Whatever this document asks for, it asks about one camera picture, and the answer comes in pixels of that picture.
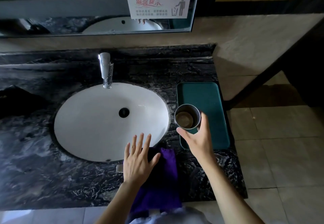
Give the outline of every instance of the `cup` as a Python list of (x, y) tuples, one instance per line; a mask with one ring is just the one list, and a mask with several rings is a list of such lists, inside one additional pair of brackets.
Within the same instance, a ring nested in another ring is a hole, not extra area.
[(185, 130), (199, 127), (201, 122), (200, 111), (191, 104), (180, 105), (174, 113), (174, 121)]

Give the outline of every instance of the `sink drain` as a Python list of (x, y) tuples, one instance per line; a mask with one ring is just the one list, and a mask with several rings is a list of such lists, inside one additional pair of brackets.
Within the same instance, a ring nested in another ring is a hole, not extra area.
[(125, 118), (129, 115), (129, 110), (127, 108), (122, 108), (119, 110), (119, 116)]

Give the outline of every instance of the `beige wall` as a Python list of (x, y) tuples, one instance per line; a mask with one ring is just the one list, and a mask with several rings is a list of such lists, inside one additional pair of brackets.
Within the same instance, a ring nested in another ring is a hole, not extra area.
[(216, 43), (213, 53), (225, 100), (268, 68), (324, 14), (196, 18), (191, 33), (0, 39), (0, 52), (129, 48)]

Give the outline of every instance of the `faucet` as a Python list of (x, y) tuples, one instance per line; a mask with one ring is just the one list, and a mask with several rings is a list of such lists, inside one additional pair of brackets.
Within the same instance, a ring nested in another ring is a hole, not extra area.
[(105, 89), (110, 89), (112, 84), (112, 71), (114, 70), (114, 63), (110, 60), (109, 53), (98, 54), (98, 59), (100, 63), (101, 76), (103, 79), (103, 87)]

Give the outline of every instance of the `person's left hand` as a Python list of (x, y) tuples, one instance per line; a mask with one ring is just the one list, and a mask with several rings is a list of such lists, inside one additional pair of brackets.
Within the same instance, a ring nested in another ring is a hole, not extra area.
[(144, 134), (141, 133), (136, 146), (137, 136), (135, 135), (133, 137), (131, 151), (129, 151), (130, 143), (128, 143), (125, 148), (124, 156), (124, 182), (130, 183), (130, 185), (137, 186), (138, 188), (148, 179), (148, 176), (161, 156), (160, 153), (157, 153), (152, 160), (148, 162), (147, 154), (148, 148), (150, 147), (151, 134), (148, 134), (142, 149), (143, 138)]

